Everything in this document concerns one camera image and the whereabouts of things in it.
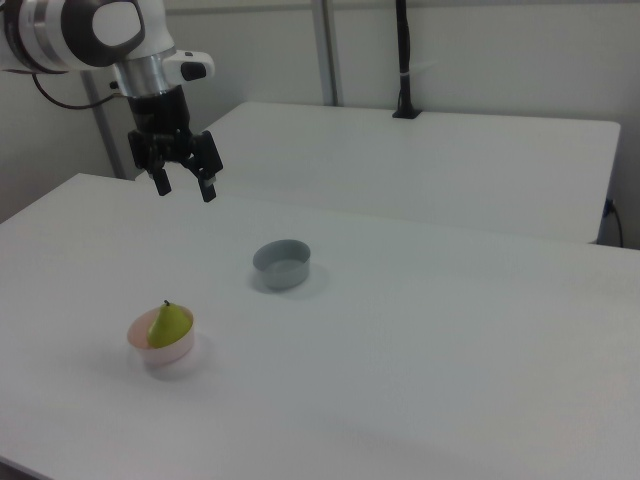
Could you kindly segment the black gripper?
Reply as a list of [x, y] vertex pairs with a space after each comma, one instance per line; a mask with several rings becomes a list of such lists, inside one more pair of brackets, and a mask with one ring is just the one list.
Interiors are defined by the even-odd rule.
[[128, 133], [135, 166], [145, 170], [160, 196], [171, 192], [164, 161], [181, 163], [198, 180], [205, 203], [216, 198], [214, 183], [223, 169], [221, 156], [209, 131], [194, 135], [182, 88], [128, 98], [136, 128]]

